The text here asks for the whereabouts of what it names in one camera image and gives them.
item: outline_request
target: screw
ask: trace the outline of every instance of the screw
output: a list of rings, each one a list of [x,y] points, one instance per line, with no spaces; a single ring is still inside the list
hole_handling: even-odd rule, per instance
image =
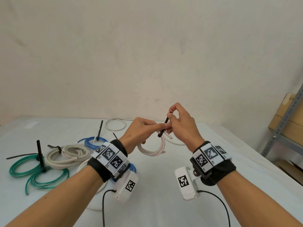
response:
[[[196,177],[200,176],[199,172],[196,171],[195,169],[194,169],[194,175],[195,175]]]

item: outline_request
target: human hand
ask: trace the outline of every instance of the human hand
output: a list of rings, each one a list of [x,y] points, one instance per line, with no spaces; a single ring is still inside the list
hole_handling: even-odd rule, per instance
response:
[[[127,154],[130,154],[138,144],[145,144],[146,139],[148,139],[152,133],[168,129],[169,127],[170,124],[168,123],[156,123],[155,121],[138,117],[134,119],[119,140],[126,149]]]
[[[179,118],[176,118],[173,114],[175,110],[179,112]],[[173,132],[178,139],[185,143],[191,152],[194,152],[205,142],[198,131],[195,119],[190,116],[180,103],[175,103],[169,108],[167,117],[170,120],[168,123],[170,128],[167,130],[167,133],[170,134]]]

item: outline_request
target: table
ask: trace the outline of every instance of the table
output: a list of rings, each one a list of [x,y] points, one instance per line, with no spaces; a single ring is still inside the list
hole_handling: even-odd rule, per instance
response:
[[[81,138],[95,136],[100,122],[101,119],[21,116],[0,127],[2,189],[0,226],[6,225],[47,193],[45,190],[30,187],[30,194],[26,196],[24,186],[27,178],[15,179],[8,173],[10,166],[19,158],[11,160],[5,158],[36,152],[36,140],[40,140],[43,154],[49,151],[48,144],[53,146],[74,144]],[[126,123],[128,127],[131,121],[126,121]],[[119,128],[123,126],[123,123],[112,121],[108,126]],[[204,139],[221,145],[233,157],[233,163],[245,178],[270,195],[303,223],[302,186],[224,127],[200,123],[197,127]],[[115,132],[116,136],[121,137],[126,128]],[[100,136],[109,141],[114,139],[112,131],[105,127],[102,128]],[[160,139],[155,133],[147,140],[144,147],[154,151],[159,145]],[[187,202],[182,199],[174,170],[182,166],[192,168],[189,161],[191,153],[186,146],[177,146],[166,141],[165,151],[166,153],[160,156],[149,157],[136,148],[129,156],[130,162],[137,168],[139,182],[130,200],[124,204],[116,201],[112,195],[106,195],[104,205],[106,226],[227,226],[226,211],[214,196],[201,194],[199,198]],[[21,170],[29,169],[36,164],[28,163],[22,166]],[[77,167],[69,169],[71,175],[76,173]],[[61,171],[52,170],[43,174],[39,180],[48,181],[59,174]],[[225,202],[217,186],[208,187],[198,180],[197,184],[199,189],[210,191]],[[105,190],[112,187],[113,184],[108,182]],[[90,205],[101,207],[102,196],[102,192],[97,194]],[[229,207],[228,211],[231,225],[240,226]],[[75,226],[102,226],[102,213],[85,210]]]

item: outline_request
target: wall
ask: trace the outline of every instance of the wall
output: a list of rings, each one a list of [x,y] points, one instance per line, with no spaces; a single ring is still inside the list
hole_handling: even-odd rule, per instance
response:
[[[0,0],[0,124],[180,102],[260,150],[303,82],[303,0]]]

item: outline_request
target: black zip tie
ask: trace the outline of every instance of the black zip tie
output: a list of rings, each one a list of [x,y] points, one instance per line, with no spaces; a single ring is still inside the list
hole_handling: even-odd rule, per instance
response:
[[[103,120],[101,121],[101,124],[100,124],[100,129],[99,129],[99,132],[98,132],[97,141],[99,141],[99,137],[100,137],[100,133],[101,133],[102,124],[103,124]]]
[[[38,160],[38,157],[39,157],[40,167],[42,169],[42,172],[45,173],[46,172],[46,167],[45,167],[44,162],[43,162],[43,155],[42,155],[42,151],[41,151],[40,140],[37,140],[37,148],[38,148],[38,155],[37,155],[36,159]]]
[[[48,147],[50,147],[50,148],[58,148],[58,150],[59,150],[59,154],[61,154],[62,153],[62,149],[61,149],[61,147],[60,146],[52,146],[52,145],[47,145]]]
[[[9,158],[6,158],[6,159],[14,159],[14,158],[17,158],[17,157],[26,156],[26,155],[33,155],[33,154],[37,154],[37,153],[31,153],[31,154],[21,154],[21,155],[12,156],[12,157],[9,157]]]
[[[169,118],[167,117],[164,123],[167,123],[169,121]],[[161,130],[160,134],[158,134],[158,137],[160,138],[163,135],[163,132],[165,129]]]
[[[114,134],[114,136],[116,137],[115,133],[113,133],[113,134]],[[116,139],[118,139],[118,138],[116,137]]]

